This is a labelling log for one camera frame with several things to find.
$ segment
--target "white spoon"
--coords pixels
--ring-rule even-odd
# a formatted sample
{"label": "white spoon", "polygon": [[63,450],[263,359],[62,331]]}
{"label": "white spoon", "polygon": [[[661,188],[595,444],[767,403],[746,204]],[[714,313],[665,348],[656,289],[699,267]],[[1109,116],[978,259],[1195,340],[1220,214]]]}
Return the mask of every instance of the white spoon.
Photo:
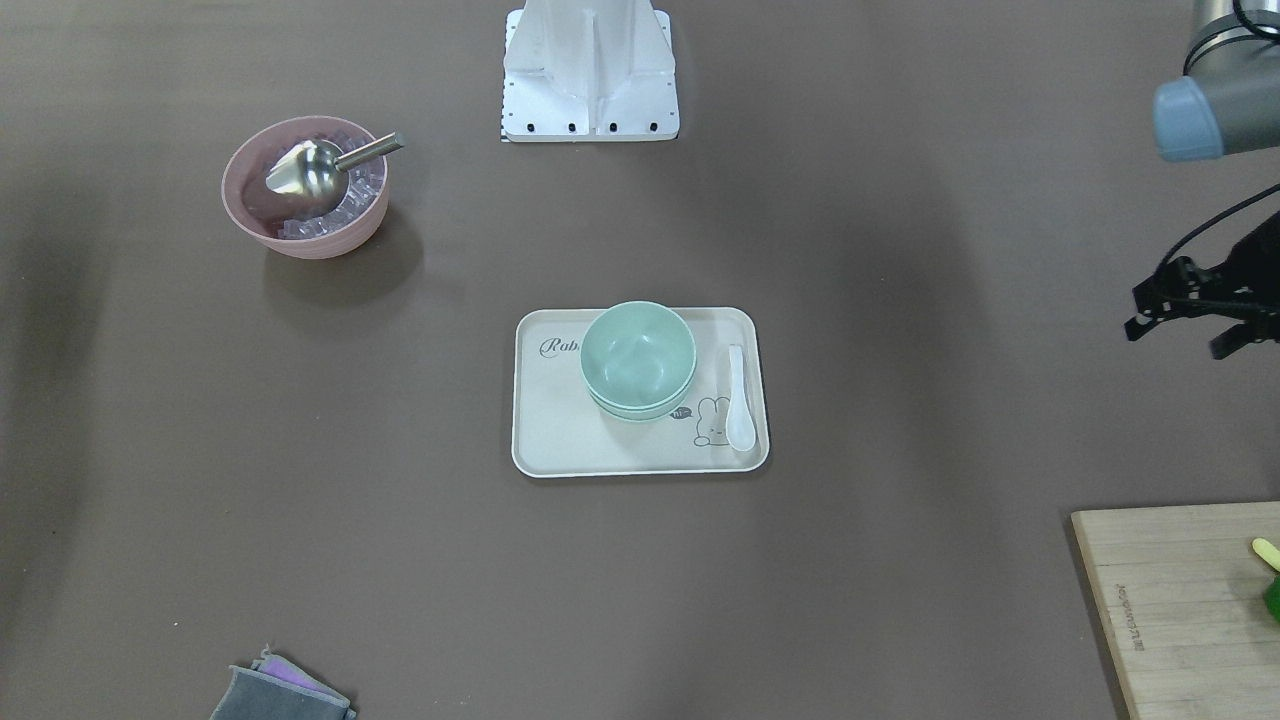
{"label": "white spoon", "polygon": [[755,421],[751,420],[751,410],[746,406],[741,345],[728,346],[728,369],[732,386],[728,391],[728,420],[724,423],[724,434],[728,436],[728,445],[733,450],[746,452],[755,447]]}

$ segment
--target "green bowl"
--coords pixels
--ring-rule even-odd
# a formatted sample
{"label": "green bowl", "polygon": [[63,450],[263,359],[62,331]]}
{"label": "green bowl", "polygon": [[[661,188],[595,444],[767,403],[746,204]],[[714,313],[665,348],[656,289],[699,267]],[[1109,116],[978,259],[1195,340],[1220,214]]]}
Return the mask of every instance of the green bowl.
{"label": "green bowl", "polygon": [[698,365],[694,333],[675,310],[635,300],[602,313],[582,336],[582,379],[614,415],[653,418],[689,392]]}

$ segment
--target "white bracket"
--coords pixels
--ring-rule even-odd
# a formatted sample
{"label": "white bracket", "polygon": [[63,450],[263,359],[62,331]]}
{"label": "white bracket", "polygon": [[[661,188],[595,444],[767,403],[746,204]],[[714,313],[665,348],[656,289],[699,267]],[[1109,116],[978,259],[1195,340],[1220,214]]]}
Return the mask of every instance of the white bracket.
{"label": "white bracket", "polygon": [[649,0],[527,0],[507,15],[503,67],[503,141],[680,133],[671,17]]}

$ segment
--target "cutting board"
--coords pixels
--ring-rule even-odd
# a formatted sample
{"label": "cutting board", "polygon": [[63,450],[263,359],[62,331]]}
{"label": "cutting board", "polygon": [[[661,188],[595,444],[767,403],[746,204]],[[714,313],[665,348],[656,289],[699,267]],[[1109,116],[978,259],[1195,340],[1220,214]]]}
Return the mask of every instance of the cutting board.
{"label": "cutting board", "polygon": [[1280,719],[1276,573],[1249,543],[1280,544],[1280,502],[1071,515],[1134,720]]}

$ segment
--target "cartoon rabbit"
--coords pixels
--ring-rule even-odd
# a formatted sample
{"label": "cartoon rabbit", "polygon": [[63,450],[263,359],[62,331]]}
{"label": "cartoon rabbit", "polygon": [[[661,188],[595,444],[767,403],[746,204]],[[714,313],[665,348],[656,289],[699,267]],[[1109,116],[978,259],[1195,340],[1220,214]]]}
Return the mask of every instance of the cartoon rabbit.
{"label": "cartoon rabbit", "polygon": [[704,397],[698,402],[698,437],[694,445],[728,445],[724,437],[724,423],[728,419],[727,397]]}

